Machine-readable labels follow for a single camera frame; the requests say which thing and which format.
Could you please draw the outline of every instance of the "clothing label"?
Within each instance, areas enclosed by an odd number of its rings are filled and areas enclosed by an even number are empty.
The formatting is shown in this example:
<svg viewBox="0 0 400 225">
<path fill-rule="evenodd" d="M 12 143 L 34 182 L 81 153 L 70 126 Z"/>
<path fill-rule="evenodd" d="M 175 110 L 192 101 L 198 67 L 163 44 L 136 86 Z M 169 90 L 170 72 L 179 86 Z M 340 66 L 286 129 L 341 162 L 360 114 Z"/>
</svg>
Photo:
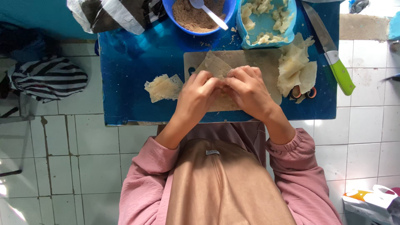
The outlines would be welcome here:
<svg viewBox="0 0 400 225">
<path fill-rule="evenodd" d="M 219 151 L 217 151 L 217 150 L 211 150 L 211 151 L 206 151 L 206 155 L 211 155 L 211 154 L 220 154 L 220 152 Z"/>
</svg>

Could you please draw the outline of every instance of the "person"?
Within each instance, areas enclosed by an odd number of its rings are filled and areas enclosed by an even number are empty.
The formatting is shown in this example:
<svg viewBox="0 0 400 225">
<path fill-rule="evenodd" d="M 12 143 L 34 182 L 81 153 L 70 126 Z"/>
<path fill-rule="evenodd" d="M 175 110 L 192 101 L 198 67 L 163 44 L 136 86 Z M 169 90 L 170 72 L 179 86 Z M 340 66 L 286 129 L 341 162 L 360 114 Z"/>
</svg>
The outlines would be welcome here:
<svg viewBox="0 0 400 225">
<path fill-rule="evenodd" d="M 222 90 L 259 121 L 198 124 Z M 290 125 L 259 68 L 233 69 L 224 80 L 192 74 L 169 123 L 132 159 L 118 224 L 342 224 L 314 153 L 314 140 Z"/>
</svg>

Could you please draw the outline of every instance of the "white shopping bag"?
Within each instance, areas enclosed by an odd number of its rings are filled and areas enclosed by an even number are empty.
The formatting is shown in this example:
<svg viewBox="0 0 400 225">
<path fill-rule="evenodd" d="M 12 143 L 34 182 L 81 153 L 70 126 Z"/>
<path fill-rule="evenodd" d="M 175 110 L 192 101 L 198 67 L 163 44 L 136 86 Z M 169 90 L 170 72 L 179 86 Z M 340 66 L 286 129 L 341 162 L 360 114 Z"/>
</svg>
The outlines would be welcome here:
<svg viewBox="0 0 400 225">
<path fill-rule="evenodd" d="M 381 224 L 400 225 L 400 197 L 381 185 L 374 185 L 372 189 L 344 194 L 344 208 Z M 385 194 L 379 189 L 392 191 L 394 195 Z"/>
</svg>

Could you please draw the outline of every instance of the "brown crumb mixture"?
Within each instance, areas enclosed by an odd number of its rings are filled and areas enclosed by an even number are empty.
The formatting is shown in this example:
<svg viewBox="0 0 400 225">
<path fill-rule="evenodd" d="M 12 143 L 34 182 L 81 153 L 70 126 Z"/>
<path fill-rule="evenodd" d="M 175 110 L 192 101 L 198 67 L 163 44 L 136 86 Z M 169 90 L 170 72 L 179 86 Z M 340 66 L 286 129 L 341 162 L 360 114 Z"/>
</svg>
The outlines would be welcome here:
<svg viewBox="0 0 400 225">
<path fill-rule="evenodd" d="M 225 0 L 204 0 L 204 5 L 215 13 L 222 20 L 225 14 L 222 14 Z M 189 0 L 177 0 L 172 5 L 172 12 L 176 22 L 193 32 L 206 33 L 218 28 L 218 25 L 202 9 L 196 9 Z"/>
</svg>

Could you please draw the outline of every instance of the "blue wall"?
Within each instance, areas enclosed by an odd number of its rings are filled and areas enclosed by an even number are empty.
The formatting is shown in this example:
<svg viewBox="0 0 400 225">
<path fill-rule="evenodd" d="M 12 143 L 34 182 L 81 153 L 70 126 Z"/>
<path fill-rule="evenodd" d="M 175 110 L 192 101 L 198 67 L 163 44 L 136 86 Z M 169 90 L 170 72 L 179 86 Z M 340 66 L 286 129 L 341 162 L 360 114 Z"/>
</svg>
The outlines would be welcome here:
<svg viewBox="0 0 400 225">
<path fill-rule="evenodd" d="M 40 27 L 57 39 L 97 39 L 96 34 L 83 31 L 66 0 L 0 0 L 0 21 Z"/>
</svg>

